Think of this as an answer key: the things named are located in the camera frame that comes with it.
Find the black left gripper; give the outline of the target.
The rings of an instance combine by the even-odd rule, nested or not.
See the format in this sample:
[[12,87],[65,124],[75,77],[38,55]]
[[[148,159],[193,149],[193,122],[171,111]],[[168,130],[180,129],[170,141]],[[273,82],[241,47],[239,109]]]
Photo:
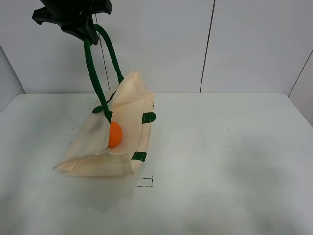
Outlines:
[[32,19],[39,25],[44,22],[58,25],[65,33],[80,40],[98,44],[98,34],[93,26],[92,15],[112,12],[109,0],[43,0],[44,7],[34,11]]

